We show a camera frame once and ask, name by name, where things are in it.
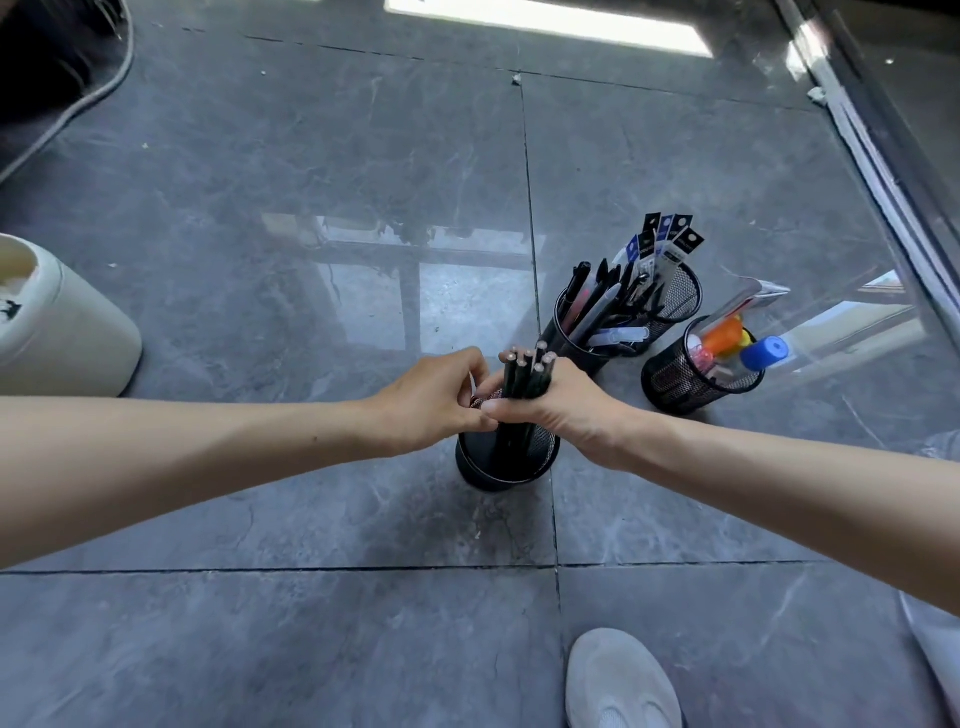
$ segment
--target orange marker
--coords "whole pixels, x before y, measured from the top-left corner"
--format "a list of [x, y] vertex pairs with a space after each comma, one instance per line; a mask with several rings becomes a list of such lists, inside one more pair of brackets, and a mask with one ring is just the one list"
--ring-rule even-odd
[[728, 352], [734, 349], [740, 343], [743, 333], [743, 322], [740, 321], [740, 317], [731, 316], [717, 324], [701, 338], [703, 339], [704, 349], [714, 356], [719, 356], [720, 352]]

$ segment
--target shoe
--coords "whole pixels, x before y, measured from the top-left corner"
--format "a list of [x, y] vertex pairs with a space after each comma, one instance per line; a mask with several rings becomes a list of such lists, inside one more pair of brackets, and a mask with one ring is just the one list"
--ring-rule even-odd
[[570, 728], [683, 728], [680, 701], [660, 663], [618, 629], [580, 636], [566, 666]]

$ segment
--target blue cap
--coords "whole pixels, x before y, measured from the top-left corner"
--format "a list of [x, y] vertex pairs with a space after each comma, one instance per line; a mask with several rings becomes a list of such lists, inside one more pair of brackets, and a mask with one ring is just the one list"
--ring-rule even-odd
[[790, 347], [779, 336], [767, 336], [740, 352], [740, 362], [751, 372], [762, 372], [790, 355]]

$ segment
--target hand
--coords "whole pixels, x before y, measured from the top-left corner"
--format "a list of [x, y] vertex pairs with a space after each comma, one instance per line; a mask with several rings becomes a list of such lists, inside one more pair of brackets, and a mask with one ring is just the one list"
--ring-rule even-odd
[[[500, 361], [506, 361], [506, 352]], [[477, 388], [489, 397], [503, 385], [503, 371]], [[560, 435], [597, 465], [621, 470], [614, 443], [617, 423], [635, 414], [630, 405], [604, 392], [569, 359], [557, 359], [546, 394], [535, 400], [487, 400], [482, 411], [501, 423], [535, 423]]]
[[470, 409], [472, 382], [488, 376], [487, 361], [476, 347], [446, 356], [426, 356], [413, 368], [363, 401], [382, 429], [387, 455], [429, 448], [460, 432], [490, 432], [496, 421]]

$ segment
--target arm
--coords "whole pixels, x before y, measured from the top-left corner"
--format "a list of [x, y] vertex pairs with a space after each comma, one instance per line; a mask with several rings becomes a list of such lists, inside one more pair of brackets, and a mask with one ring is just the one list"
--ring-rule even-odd
[[[490, 377], [478, 395], [499, 386]], [[960, 615], [960, 464], [644, 412], [568, 360], [539, 400], [491, 400], [598, 465], [635, 473]]]
[[0, 398], [0, 568], [255, 485], [496, 423], [467, 406], [477, 349], [368, 400], [192, 404]]

